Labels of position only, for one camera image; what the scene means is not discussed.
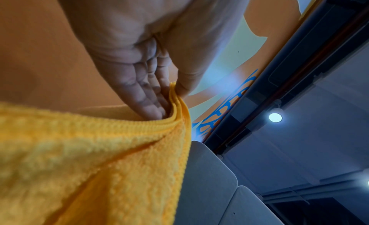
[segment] dark pipe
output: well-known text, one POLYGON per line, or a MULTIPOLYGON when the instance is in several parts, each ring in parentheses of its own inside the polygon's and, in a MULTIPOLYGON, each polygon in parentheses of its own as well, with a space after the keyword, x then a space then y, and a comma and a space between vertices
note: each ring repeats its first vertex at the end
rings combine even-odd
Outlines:
POLYGON ((275 100, 281 98, 288 93, 296 84, 311 73, 319 64, 324 62, 340 45, 342 45, 350 36, 355 34, 359 28, 369 21, 369 5, 366 5, 362 11, 353 16, 343 27, 341 27, 327 42, 320 47, 306 62, 294 72, 286 82, 281 85, 274 94, 264 100, 233 132, 220 146, 218 146, 214 153, 222 153, 229 142, 238 136, 245 127, 255 119, 262 111, 267 109, 275 100))

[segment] yellow towel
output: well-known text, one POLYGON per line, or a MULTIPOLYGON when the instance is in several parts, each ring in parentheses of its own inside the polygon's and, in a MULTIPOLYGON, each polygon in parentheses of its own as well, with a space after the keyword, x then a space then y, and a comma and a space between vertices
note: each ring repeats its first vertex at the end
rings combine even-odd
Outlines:
POLYGON ((187 106, 172 115, 128 107, 57 113, 0 104, 0 223, 172 224, 191 142, 187 106))

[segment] orange wall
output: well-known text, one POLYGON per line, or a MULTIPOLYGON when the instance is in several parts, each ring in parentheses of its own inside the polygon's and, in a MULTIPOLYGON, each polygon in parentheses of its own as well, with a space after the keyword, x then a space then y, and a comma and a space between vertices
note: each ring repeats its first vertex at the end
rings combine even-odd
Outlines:
POLYGON ((0 0, 0 100, 61 111, 122 103, 56 0, 0 0))

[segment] light fixture housing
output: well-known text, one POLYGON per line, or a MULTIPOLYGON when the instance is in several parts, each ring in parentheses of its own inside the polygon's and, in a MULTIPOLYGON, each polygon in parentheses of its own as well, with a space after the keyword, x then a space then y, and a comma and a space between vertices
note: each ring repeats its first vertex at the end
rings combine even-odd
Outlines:
POLYGON ((283 110, 280 108, 274 108, 269 112, 269 120, 274 123, 279 123, 283 120, 283 110))

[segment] painted wall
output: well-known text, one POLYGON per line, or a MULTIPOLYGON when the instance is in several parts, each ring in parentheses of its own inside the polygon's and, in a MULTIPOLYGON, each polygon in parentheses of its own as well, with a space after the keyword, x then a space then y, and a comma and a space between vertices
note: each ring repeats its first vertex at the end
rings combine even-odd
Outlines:
MULTIPOLYGON (((250 0, 223 53, 185 101, 204 139, 278 53, 312 0, 250 0)), ((74 111, 116 105, 56 0, 0 0, 0 100, 74 111)), ((176 79, 171 66, 170 79, 176 79)))

